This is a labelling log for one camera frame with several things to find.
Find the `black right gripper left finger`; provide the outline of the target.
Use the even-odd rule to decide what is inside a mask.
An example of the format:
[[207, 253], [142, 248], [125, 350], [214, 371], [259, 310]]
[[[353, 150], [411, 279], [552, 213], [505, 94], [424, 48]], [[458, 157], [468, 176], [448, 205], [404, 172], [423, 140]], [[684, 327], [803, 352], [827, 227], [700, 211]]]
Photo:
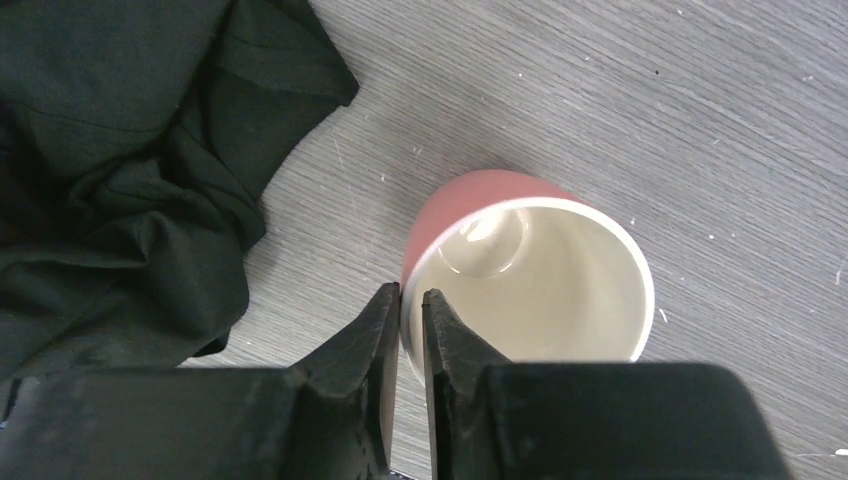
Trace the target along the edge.
[[33, 384], [1, 435], [5, 479], [382, 479], [400, 289], [285, 368], [86, 369]]

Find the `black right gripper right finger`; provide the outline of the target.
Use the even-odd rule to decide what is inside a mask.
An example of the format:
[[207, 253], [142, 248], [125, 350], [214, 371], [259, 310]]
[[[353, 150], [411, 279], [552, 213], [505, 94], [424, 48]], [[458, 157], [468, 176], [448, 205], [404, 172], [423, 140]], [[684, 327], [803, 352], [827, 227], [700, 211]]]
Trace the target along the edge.
[[437, 479], [788, 479], [752, 394], [704, 363], [515, 363], [422, 303]]

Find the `pink mug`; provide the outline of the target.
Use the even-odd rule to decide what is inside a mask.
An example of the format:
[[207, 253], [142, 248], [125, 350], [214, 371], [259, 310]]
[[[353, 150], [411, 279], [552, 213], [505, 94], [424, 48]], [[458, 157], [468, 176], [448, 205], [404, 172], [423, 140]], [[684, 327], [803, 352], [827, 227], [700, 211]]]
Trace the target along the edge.
[[408, 233], [401, 287], [400, 338], [418, 378], [432, 289], [513, 361], [634, 362], [655, 315], [649, 264], [622, 225], [508, 170], [463, 174], [429, 197]]

